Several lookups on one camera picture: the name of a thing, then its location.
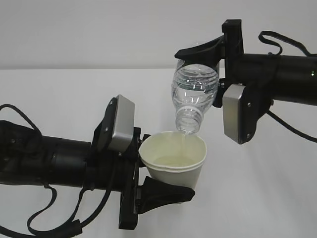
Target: cable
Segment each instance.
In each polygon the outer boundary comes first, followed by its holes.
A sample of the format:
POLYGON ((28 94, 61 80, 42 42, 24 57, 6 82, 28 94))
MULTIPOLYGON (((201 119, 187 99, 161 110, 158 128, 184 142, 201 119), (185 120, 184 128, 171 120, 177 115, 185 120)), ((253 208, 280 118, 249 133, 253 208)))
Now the cable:
POLYGON ((276 54, 277 56, 279 56, 282 53, 283 48, 281 47, 281 45, 279 43, 272 41, 272 40, 269 40, 269 39, 265 38, 264 36, 271 36, 271 37, 274 37, 278 40, 286 42, 286 43, 298 48, 301 52, 304 53, 304 55, 306 55, 308 57, 316 57, 317 56, 317 54, 311 54, 301 42, 295 41, 289 37, 283 36, 279 33, 274 32, 274 31, 262 31, 259 34, 259 40, 264 44, 279 47, 279 52, 276 54))
POLYGON ((107 203, 109 196, 110 196, 110 193, 111 193, 111 190, 112 190, 112 186, 113 186, 116 165, 117 165, 117 159, 115 158, 114 162, 113 162, 113 166, 112 166, 111 177, 110 177, 109 183, 108 183, 107 188, 106 188, 106 192, 105 192, 99 206, 96 208, 96 210, 86 220, 84 220, 81 223, 82 228, 84 228, 89 223, 91 223, 101 213, 102 209, 104 208, 105 204, 107 203))
POLYGON ((17 108, 16 106, 11 105, 11 104, 3 104, 3 105, 0 106, 0 111, 1 111, 3 108, 11 108, 11 109, 14 110, 15 112, 17 112, 17 113, 34 129, 34 131, 36 132, 36 134, 37 134, 37 136, 38 136, 38 138, 39 138, 38 144, 37 144, 37 146, 36 146, 33 150, 18 149, 18 151, 23 152, 23 153, 27 153, 27 154, 37 152, 38 148, 39 148, 40 145, 41 145, 41 141, 42 141, 42 133, 41 133, 41 131, 40 131, 40 130, 37 128, 37 126, 36 126, 19 108, 17 108))
POLYGON ((311 142, 317 143, 317 138, 314 138, 310 135, 307 135, 305 133, 302 133, 301 131, 295 129, 294 127, 292 127, 290 124, 286 123, 285 121, 283 121, 281 118, 279 118, 277 115, 275 115, 273 112, 268 111, 267 114, 273 118, 274 120, 276 120, 278 123, 280 123, 282 126, 284 126, 285 128, 287 128, 288 130, 290 130, 291 132, 295 133, 296 135, 309 140, 311 142))
POLYGON ((49 185, 46 186, 46 188, 50 189, 52 191, 52 199, 51 201, 49 202, 49 204, 42 210, 34 213, 27 221, 26 225, 28 227, 28 230, 30 233, 34 234, 34 235, 37 235, 37 236, 40 236, 40 235, 47 235, 49 233, 56 233, 56 232, 60 232, 62 231, 63 229, 67 228, 67 226, 71 226, 76 214, 77 214, 77 211, 78 211, 78 208, 79 208, 79 205, 82 201, 82 198, 83 198, 83 195, 86 191, 88 191, 89 189, 87 188, 82 188, 80 190, 80 193, 79 193, 79 197, 78 197, 78 201, 77 201, 77 204, 76 204, 76 207, 75 207, 75 210, 73 211, 73 213, 71 214, 71 216, 67 219, 66 222, 64 222, 62 225, 60 225, 59 227, 56 227, 52 230, 48 230, 48 231, 38 231, 36 229, 33 229, 30 225, 31 225, 31 222, 38 216, 40 215, 42 212, 44 212, 45 210, 47 210, 48 208, 50 208, 53 203, 55 202, 56 200, 56 197, 57 197, 57 191, 50 187, 49 185))
POLYGON ((41 134, 41 131, 36 127, 36 125, 16 106, 11 105, 11 104, 3 104, 0 106, 0 111, 3 108, 11 108, 12 110, 14 110, 15 112, 17 112, 27 123, 29 123, 29 125, 39 134, 41 134))

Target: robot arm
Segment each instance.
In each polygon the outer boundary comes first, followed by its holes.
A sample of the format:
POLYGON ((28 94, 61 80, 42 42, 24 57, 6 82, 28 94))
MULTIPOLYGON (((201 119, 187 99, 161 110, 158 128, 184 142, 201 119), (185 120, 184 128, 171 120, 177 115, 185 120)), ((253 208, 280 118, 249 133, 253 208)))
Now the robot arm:
POLYGON ((184 64, 204 64, 216 68, 225 61, 225 78, 219 82, 213 105, 223 110, 224 133, 239 144, 250 141, 257 121, 269 112, 273 100, 317 105, 317 57, 299 42, 274 32, 261 32, 259 39, 280 47, 278 54, 246 54, 241 20, 227 20, 223 36, 203 45, 176 53, 184 64), (298 47, 306 57, 282 56, 282 47, 264 35, 298 47))
POLYGON ((93 141, 75 141, 42 136, 40 130, 12 105, 2 105, 18 112, 31 128, 0 121, 0 183, 6 185, 43 185, 52 191, 49 205, 35 213, 27 222, 35 236, 10 231, 0 226, 0 234, 12 238, 69 238, 82 233, 105 206, 110 192, 121 193, 119 228, 135 229, 138 215, 157 207, 190 201, 191 188, 174 186, 150 177, 139 185, 141 129, 134 127, 134 103, 119 95, 112 98, 105 116, 94 132, 93 141), (76 209, 58 228, 37 231, 30 227, 32 220, 54 202, 57 192, 50 185, 81 187, 76 209), (87 190, 106 190, 94 213, 83 222, 73 220, 83 193, 87 190))
MULTIPOLYGON (((245 54, 241 20, 228 20, 222 25, 223 36, 203 45, 183 49, 176 58, 186 64, 199 63, 216 68, 225 60, 225 78, 220 80, 213 103, 223 108, 224 133, 239 144, 252 139, 259 118, 269 111, 273 100, 317 105, 317 58, 303 45, 281 35, 283 41, 299 47, 307 56, 245 54)), ((263 38, 263 42, 279 46, 263 38)), ((138 215, 157 207, 190 201, 194 191, 146 177, 139 185, 139 169, 144 167, 139 157, 141 129, 134 127, 134 103, 119 95, 113 98, 105 116, 94 132, 92 142, 42 136, 40 130, 12 105, 2 105, 18 112, 33 129, 0 121, 0 183, 6 185, 43 185, 52 191, 49 205, 35 213, 27 222, 33 235, 13 232, 0 226, 0 234, 12 238, 69 238, 82 233, 98 216, 111 191, 121 193, 120 229, 135 229, 138 215), (77 206, 70 218, 50 231, 30 227, 32 220, 54 202, 57 192, 50 184, 81 187, 77 206), (105 195, 86 220, 74 221, 85 191, 106 190, 105 195)), ((306 139, 317 139, 293 132, 306 139)))

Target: plastic water bottle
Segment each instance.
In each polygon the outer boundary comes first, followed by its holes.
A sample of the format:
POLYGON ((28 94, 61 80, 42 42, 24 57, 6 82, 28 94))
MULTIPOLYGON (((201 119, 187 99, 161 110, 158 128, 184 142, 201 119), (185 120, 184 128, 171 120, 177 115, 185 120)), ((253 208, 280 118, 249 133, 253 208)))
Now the plastic water bottle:
POLYGON ((218 90, 216 69, 202 64, 185 65, 179 60, 171 93, 176 108, 176 128, 184 134, 195 134, 202 124, 204 113, 211 107, 218 90))

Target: white paper cup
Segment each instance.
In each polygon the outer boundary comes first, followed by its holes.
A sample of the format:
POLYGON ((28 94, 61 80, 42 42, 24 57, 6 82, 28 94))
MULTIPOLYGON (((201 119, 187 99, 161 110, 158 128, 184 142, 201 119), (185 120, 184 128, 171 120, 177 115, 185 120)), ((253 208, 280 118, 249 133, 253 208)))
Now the white paper cup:
POLYGON ((207 146, 196 135, 167 131, 146 139, 139 153, 152 178, 194 189, 207 155, 207 146))

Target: white wall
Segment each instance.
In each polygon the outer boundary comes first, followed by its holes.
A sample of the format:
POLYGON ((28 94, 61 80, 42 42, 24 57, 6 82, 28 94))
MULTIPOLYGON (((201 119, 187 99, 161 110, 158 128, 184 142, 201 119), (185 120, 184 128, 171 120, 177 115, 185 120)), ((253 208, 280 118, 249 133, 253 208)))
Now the white wall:
MULTIPOLYGON (((123 94, 136 103, 135 125, 143 133, 174 130, 170 98, 172 69, 0 70, 0 103, 22 109, 44 135, 90 141, 109 100, 123 94)), ((317 135, 317 108, 276 102, 274 112, 298 129, 317 135)), ((1 119, 22 120, 6 109, 1 119)), ((250 143, 223 134, 222 110, 211 108, 200 136, 208 145, 196 195, 139 216, 135 231, 117 229, 119 193, 113 192, 83 238, 314 238, 317 236, 317 147, 264 116, 250 143)), ((147 174, 142 169, 140 183, 147 174)), ((79 189, 57 187, 56 204, 36 219, 51 229, 68 218, 79 189)), ((27 232, 26 220, 44 207, 42 187, 0 186, 0 225, 27 232)), ((78 217, 85 219, 103 191, 87 192, 78 217)))
MULTIPOLYGON (((316 0, 0 0, 0 68, 166 68, 174 54, 243 20, 248 53, 273 30, 317 52, 316 0)), ((285 54, 300 54, 285 47, 285 54)))

